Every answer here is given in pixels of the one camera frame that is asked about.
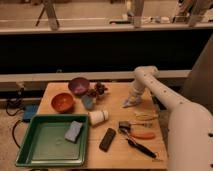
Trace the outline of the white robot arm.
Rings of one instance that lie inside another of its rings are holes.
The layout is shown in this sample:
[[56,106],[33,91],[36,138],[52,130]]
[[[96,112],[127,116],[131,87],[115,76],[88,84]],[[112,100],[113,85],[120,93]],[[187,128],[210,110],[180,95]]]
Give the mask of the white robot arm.
[[129,98],[148,88],[170,111],[167,171],[213,171],[213,115],[156,79],[155,66],[134,70]]

